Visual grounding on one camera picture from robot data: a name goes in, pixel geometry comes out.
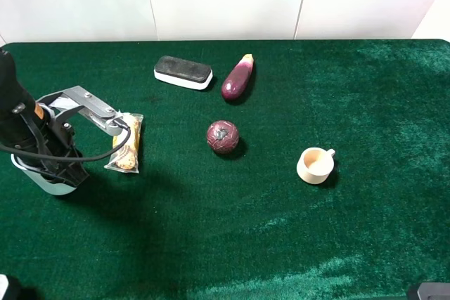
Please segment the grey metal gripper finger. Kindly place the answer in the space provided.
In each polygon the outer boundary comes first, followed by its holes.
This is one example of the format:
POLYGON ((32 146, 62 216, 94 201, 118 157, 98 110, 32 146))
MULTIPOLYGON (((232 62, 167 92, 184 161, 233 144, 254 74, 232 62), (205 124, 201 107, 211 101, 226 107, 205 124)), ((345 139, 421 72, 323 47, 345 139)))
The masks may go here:
POLYGON ((127 128, 121 112, 81 86, 50 93, 37 102, 48 108, 55 123, 61 126, 74 115, 80 114, 110 136, 118 136, 127 128))

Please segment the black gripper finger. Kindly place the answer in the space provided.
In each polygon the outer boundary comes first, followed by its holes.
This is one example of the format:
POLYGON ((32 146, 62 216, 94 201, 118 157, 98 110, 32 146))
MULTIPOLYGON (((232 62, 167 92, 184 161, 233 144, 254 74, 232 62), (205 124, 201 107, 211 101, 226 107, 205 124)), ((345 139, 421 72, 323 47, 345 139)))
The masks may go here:
MULTIPOLYGON (((53 155, 57 157, 81 157, 81 152, 71 145, 69 148, 57 148, 56 150, 41 149, 40 154, 53 155)), ((88 179, 88 173, 83 167, 81 162, 55 162, 49 160, 42 160, 41 163, 44 168, 41 169, 41 175, 49 183, 64 183, 72 187, 78 187, 86 179, 88 179)))

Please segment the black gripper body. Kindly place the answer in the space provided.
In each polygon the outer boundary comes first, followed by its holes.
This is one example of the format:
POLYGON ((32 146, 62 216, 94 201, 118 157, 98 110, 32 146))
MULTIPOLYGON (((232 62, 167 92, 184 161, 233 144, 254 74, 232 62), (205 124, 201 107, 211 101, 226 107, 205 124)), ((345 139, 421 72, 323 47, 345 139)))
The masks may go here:
POLYGON ((69 148, 75 145, 73 136, 70 125, 55 123, 49 109, 37 103, 29 93, 1 94, 1 145, 8 152, 20 150, 31 154, 17 155, 25 166, 43 169, 42 160, 61 162, 36 158, 35 155, 42 156, 40 150, 45 150, 46 146, 51 150, 69 148))

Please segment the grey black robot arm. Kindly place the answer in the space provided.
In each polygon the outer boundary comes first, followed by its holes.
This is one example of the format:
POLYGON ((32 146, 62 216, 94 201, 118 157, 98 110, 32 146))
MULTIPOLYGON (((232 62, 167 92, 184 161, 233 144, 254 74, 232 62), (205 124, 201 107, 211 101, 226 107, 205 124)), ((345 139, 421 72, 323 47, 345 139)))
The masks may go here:
POLYGON ((132 127, 122 113, 81 86, 34 99, 16 77, 13 56, 1 51, 1 151, 10 154, 14 167, 48 194, 75 191, 89 177, 83 164, 121 150, 131 135, 132 127), (104 154, 85 157, 75 145, 75 130, 68 121, 76 114, 108 135, 124 138, 104 154))

